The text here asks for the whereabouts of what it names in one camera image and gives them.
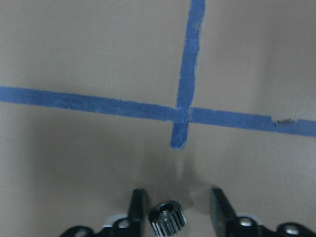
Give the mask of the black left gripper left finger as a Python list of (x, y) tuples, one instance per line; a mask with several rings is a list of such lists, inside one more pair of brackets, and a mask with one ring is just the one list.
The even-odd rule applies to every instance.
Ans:
[(128, 220), (129, 237), (143, 237), (149, 209), (149, 198), (145, 189), (134, 189), (130, 201)]

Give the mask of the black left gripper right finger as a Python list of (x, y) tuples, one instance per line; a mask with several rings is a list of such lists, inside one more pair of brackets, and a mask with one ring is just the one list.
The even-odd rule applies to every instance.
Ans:
[(237, 236), (237, 214), (220, 188), (210, 191), (210, 215), (217, 237)]

